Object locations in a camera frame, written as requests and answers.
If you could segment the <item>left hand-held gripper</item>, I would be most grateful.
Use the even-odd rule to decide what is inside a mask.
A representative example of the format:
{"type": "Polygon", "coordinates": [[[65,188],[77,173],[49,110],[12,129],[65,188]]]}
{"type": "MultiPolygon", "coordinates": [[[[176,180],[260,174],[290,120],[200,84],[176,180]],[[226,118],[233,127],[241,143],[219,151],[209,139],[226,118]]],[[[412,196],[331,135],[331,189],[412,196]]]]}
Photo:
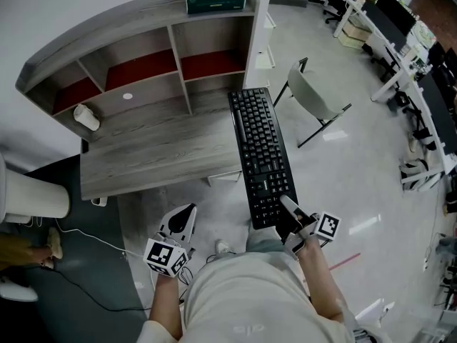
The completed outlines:
{"type": "Polygon", "coordinates": [[[195,252],[191,238],[195,231],[196,212],[197,206],[190,203],[180,212],[174,209],[164,215],[159,229],[148,239],[143,256],[143,261],[152,271],[174,278],[190,261],[195,252]]]}

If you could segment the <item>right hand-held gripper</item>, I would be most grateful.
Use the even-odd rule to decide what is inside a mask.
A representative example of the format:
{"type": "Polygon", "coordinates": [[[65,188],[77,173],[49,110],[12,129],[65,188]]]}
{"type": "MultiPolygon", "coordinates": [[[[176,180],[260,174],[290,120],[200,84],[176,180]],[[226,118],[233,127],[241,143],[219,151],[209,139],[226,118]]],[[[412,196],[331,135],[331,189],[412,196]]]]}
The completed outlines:
{"type": "Polygon", "coordinates": [[[289,215],[286,220],[275,226],[275,231],[291,254],[297,254],[310,237],[323,241],[323,245],[336,238],[341,219],[328,213],[305,213],[296,202],[283,194],[279,198],[289,215]]]}

